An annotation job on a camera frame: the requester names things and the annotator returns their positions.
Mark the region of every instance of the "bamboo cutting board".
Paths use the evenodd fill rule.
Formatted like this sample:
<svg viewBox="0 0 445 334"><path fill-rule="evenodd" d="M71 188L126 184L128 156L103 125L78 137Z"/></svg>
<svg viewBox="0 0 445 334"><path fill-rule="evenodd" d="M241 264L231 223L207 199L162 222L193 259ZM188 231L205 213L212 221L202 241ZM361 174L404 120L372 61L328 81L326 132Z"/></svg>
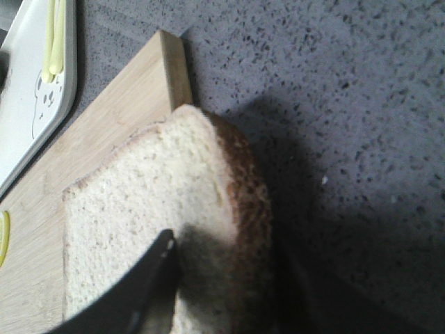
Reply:
<svg viewBox="0 0 445 334"><path fill-rule="evenodd" d="M63 320L63 189L139 127L191 102L182 42L159 31L0 203L11 224L0 333L42 333Z"/></svg>

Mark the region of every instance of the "yellow handle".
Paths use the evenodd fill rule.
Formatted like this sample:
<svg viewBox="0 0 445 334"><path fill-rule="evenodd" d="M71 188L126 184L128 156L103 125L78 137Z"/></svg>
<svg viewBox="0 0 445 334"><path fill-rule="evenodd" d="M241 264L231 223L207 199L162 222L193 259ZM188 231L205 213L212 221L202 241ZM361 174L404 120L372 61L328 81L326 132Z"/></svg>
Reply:
<svg viewBox="0 0 445 334"><path fill-rule="evenodd" d="M57 22L54 30L54 43L51 50L51 60L49 71L52 74L59 74L63 70L63 46L65 44L65 8L66 0L60 0L58 5Z"/></svg>
<svg viewBox="0 0 445 334"><path fill-rule="evenodd" d="M49 72L49 62L54 41L54 5L56 0L48 0L47 32L45 36L42 80L49 84L53 81L54 75Z"/></svg>
<svg viewBox="0 0 445 334"><path fill-rule="evenodd" d="M6 211L0 212L0 267L5 260L9 243L9 214Z"/></svg>

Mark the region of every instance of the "bread slice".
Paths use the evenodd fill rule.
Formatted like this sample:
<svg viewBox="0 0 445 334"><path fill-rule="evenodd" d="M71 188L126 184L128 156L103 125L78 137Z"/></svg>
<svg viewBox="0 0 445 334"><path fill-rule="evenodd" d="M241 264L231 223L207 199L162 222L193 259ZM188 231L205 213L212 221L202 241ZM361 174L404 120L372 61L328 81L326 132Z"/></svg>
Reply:
<svg viewBox="0 0 445 334"><path fill-rule="evenodd" d="M184 277L172 333L259 333L270 301L271 213L245 137L181 106L66 189L65 317L97 299L165 228Z"/></svg>

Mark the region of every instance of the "bread crust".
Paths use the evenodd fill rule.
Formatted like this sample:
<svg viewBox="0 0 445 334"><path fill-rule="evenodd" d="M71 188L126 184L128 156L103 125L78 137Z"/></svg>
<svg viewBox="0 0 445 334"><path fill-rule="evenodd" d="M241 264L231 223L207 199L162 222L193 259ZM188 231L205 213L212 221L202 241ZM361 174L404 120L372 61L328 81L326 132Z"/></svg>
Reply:
<svg viewBox="0 0 445 334"><path fill-rule="evenodd" d="M261 333L271 323L272 212L268 191L247 138L221 117L204 113L215 127L232 181L227 193L238 234L228 308L232 334Z"/></svg>

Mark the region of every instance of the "gray granite countertop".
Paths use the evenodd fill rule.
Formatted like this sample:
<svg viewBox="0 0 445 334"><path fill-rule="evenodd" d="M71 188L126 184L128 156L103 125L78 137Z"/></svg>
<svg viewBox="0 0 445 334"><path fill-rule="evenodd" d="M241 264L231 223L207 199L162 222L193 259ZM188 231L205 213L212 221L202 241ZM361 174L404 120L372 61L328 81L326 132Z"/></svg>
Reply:
<svg viewBox="0 0 445 334"><path fill-rule="evenodd" d="M79 94L65 127L157 29L180 35L195 103L246 134L277 226L379 308L445 333L443 1L78 9Z"/></svg>

